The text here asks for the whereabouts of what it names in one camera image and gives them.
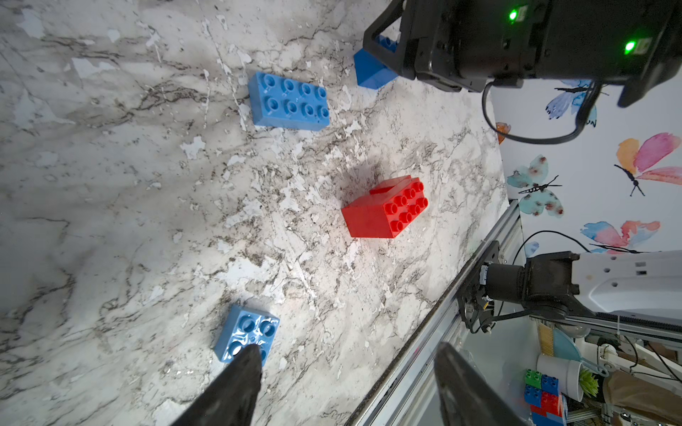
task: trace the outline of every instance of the pink butterfly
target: pink butterfly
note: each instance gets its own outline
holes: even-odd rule
[[[659,221],[646,224],[628,220],[621,226],[620,233],[608,222],[585,224],[580,232],[599,243],[592,244],[600,247],[591,250],[593,253],[638,253],[634,248],[650,239],[660,228]]]
[[[614,166],[625,172],[632,181],[634,186],[630,192],[631,197],[635,189],[639,189],[639,192],[644,195],[637,179],[682,185],[682,167],[661,167],[645,171],[677,149],[681,143],[682,140],[679,137],[670,133],[659,133],[650,137],[642,144],[641,148],[639,140],[636,139],[626,139],[621,142],[618,152],[616,152],[621,165],[614,164]]]

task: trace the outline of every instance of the butterfly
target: butterfly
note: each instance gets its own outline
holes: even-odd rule
[[[535,254],[535,252],[539,248],[540,243],[538,243],[537,241],[529,241],[528,243],[526,243],[526,245],[524,246],[524,252],[526,253],[526,257],[532,258],[533,254]]]
[[[599,243],[592,244],[600,247],[592,250],[593,253],[640,253],[634,248],[650,239],[660,228],[661,222],[658,221],[644,224],[628,220],[621,226],[622,234],[608,222],[585,224],[580,233]]]
[[[505,132],[508,134],[512,130],[512,126],[506,123],[502,123],[501,121],[498,121],[495,123],[495,127],[497,127],[498,132]],[[505,139],[504,135],[500,135],[499,133],[497,134],[497,140],[498,142],[502,143]]]
[[[644,195],[638,179],[682,185],[682,167],[661,167],[645,171],[677,149],[681,142],[682,140],[673,134],[659,133],[647,139],[641,148],[639,140],[636,139],[626,139],[618,145],[616,157],[621,165],[614,164],[614,166],[625,172],[632,181],[631,197],[635,189]]]
[[[571,88],[566,87],[555,87],[556,90],[562,93],[550,101],[545,107],[545,111],[550,116],[551,119],[558,119],[562,117],[564,112],[568,110],[568,106],[571,106],[571,114],[574,115],[580,109],[582,101],[585,100],[587,95],[587,90],[589,89],[590,80],[562,80],[563,84],[571,86]],[[592,107],[590,111],[590,116],[587,119],[587,124],[591,124],[592,127],[597,127],[597,106]]]
[[[545,180],[549,173],[549,164],[547,157],[538,155],[532,162],[530,167],[517,167],[514,173],[507,177],[507,183],[517,188],[528,188],[519,191],[519,194],[526,194],[519,202],[519,208],[523,213],[528,215],[538,216],[547,209],[550,216],[562,217],[563,206],[557,196],[549,189],[552,182],[556,181],[556,176],[550,182],[540,185]]]

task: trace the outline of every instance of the blue 2x2 brick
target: blue 2x2 brick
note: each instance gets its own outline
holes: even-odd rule
[[[257,72],[249,82],[255,125],[321,130],[329,125],[324,87]]]
[[[395,52],[398,47],[395,42],[383,35],[379,36],[379,44],[392,52]],[[355,76],[358,86],[377,90],[398,76],[365,49],[358,50],[353,55],[353,60],[355,61]]]
[[[221,363],[229,364],[244,346],[256,344],[265,365],[279,326],[280,319],[267,312],[232,305],[213,351]]]
[[[543,392],[559,396],[559,380],[556,377],[550,377],[543,374],[541,384]]]
[[[542,390],[532,387],[530,384],[526,385],[523,393],[523,399],[532,406],[542,406]]]

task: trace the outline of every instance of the blue butterfly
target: blue butterfly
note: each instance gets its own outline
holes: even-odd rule
[[[511,186],[528,188],[519,191],[519,194],[526,194],[521,198],[521,201],[519,201],[519,208],[523,213],[539,216],[547,209],[547,213],[550,216],[563,217],[563,206],[561,205],[561,202],[557,196],[554,195],[554,192],[547,189],[550,186],[562,186],[552,185],[552,182],[556,181],[559,176],[540,185],[540,183],[545,180],[548,173],[549,164],[547,162],[547,157],[541,154],[531,162],[530,167],[517,167],[514,173],[507,177],[507,183]]]
[[[587,89],[591,83],[590,80],[562,80],[561,82],[567,86],[571,86],[571,88],[555,87],[556,90],[560,90],[562,93],[551,100],[550,103],[547,104],[547,107],[545,107],[545,111],[550,116],[550,120],[562,117],[564,112],[568,110],[569,105],[571,106],[571,114],[576,114],[582,105],[582,101],[585,100]],[[587,119],[587,124],[591,124],[592,127],[597,127],[597,106],[592,107],[590,116]]]
[[[524,246],[524,251],[526,252],[526,258],[532,258],[533,254],[540,248],[540,243],[537,241],[529,241]]]

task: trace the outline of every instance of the marble countertop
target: marble countertop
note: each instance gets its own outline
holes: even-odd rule
[[[254,425],[345,422],[507,206],[480,95],[356,85],[386,4],[3,2],[4,425],[166,426],[233,303],[282,320]],[[331,125],[254,127],[255,71]],[[352,239],[340,208],[404,174],[429,208]]]

